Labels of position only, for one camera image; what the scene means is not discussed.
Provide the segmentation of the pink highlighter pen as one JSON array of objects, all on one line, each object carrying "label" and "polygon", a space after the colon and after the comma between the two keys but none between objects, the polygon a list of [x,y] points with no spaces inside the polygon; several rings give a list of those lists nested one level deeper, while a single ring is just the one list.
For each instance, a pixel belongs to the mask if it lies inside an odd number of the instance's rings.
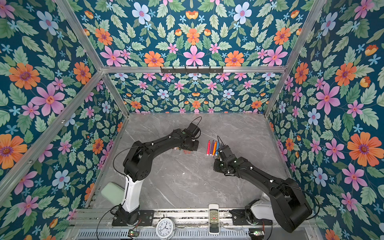
[{"label": "pink highlighter pen", "polygon": [[207,153],[206,153],[207,156],[210,155],[210,151],[211,151],[211,141],[209,140],[207,144]]}]

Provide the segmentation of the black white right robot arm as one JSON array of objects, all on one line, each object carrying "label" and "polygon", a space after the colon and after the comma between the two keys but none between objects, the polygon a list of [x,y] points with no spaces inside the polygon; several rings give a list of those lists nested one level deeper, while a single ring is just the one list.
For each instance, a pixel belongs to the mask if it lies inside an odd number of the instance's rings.
[{"label": "black white right robot arm", "polygon": [[245,219],[249,224],[262,220],[274,221],[286,232],[292,233],[313,210],[305,193],[291,178],[274,177],[255,167],[243,157],[237,158],[227,145],[219,147],[214,171],[225,176],[235,176],[256,186],[263,196],[246,205]]}]

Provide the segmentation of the orange highlighter pen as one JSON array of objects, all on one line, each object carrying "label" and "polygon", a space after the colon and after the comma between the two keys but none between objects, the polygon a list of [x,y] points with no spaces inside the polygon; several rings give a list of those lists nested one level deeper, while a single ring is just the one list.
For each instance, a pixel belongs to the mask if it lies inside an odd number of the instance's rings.
[{"label": "orange highlighter pen", "polygon": [[215,156],[217,149],[217,141],[214,141],[213,150],[212,150],[212,156]]}]

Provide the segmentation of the blue highlighter pen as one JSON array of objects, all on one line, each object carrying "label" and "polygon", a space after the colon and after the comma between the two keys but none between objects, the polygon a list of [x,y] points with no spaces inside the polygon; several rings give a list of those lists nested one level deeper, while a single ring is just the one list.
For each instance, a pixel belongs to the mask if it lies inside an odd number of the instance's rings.
[{"label": "blue highlighter pen", "polygon": [[217,142],[217,147],[216,147],[216,151],[215,151],[215,156],[218,156],[218,155],[219,155],[219,147],[220,147],[220,143]]}]

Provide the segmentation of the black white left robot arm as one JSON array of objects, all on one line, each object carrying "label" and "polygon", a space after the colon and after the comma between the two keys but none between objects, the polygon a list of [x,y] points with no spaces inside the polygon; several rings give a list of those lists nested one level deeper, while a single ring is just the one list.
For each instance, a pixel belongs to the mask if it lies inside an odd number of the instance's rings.
[{"label": "black white left robot arm", "polygon": [[175,129],[170,134],[149,142],[136,141],[129,148],[123,167],[126,182],[123,199],[114,215],[113,226],[134,226],[144,221],[140,212],[140,194],[144,179],[152,170],[153,160],[174,148],[195,152],[198,150],[198,138],[201,129],[190,123],[185,129]]}]

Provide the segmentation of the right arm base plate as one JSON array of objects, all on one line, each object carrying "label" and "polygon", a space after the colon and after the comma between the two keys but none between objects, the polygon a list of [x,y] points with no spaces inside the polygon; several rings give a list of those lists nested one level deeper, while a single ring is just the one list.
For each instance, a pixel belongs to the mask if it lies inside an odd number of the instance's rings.
[{"label": "right arm base plate", "polygon": [[272,226],[273,221],[257,219],[250,210],[232,209],[229,210],[232,216],[232,222],[235,226]]}]

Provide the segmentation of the purple highlighter pen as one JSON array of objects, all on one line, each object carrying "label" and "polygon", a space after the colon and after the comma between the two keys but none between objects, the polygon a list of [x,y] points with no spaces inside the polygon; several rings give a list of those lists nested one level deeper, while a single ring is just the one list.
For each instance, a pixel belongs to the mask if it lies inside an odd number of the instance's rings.
[{"label": "purple highlighter pen", "polygon": [[211,141],[211,146],[210,146],[210,156],[213,155],[213,152],[214,152],[214,148],[215,148],[215,141],[212,140]]}]

